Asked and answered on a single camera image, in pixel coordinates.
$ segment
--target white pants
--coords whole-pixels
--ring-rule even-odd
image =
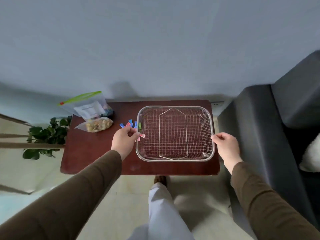
[[[156,183],[149,192],[149,223],[137,227],[128,240],[194,240],[174,206],[167,188]]]

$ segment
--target ziplock bag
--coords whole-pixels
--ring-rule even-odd
[[[81,123],[76,128],[87,132],[99,132],[108,129],[113,124],[113,121],[106,117],[101,117],[94,120],[88,120]]]
[[[61,102],[59,106],[85,120],[98,118],[102,114],[112,110],[106,103],[106,99],[101,91],[81,94],[65,102]]]

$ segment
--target shoe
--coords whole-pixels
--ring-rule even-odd
[[[164,186],[167,186],[167,178],[166,176],[155,176],[154,183],[162,183]]]

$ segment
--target basket rim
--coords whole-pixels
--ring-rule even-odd
[[[146,108],[199,108],[199,109],[202,109],[203,111],[206,112],[206,114],[208,115],[209,117],[209,120],[210,120],[210,131],[211,131],[211,134],[214,133],[214,130],[213,130],[213,123],[212,123],[212,116],[210,115],[209,111],[204,108],[204,107],[201,107],[201,106],[187,106],[187,105],[149,105],[149,106],[145,106],[143,107],[142,109],[140,109],[140,111],[138,112],[138,115],[137,115],[137,124],[139,124],[139,116],[141,114],[141,112],[146,109]],[[205,158],[205,159],[199,159],[199,160],[194,160],[194,159],[146,159],[144,158],[138,151],[138,141],[136,142],[136,153],[138,155],[138,157],[140,159],[142,159],[143,161],[146,161],[146,162],[206,162],[206,161],[209,161],[213,156],[214,156],[214,153],[215,153],[215,145],[214,145],[214,142],[212,141],[212,152],[210,154],[209,157]]]

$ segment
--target person's left hand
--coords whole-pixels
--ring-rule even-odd
[[[126,126],[114,133],[111,150],[117,151],[123,161],[132,151],[134,142],[138,139],[140,133],[131,126]]]

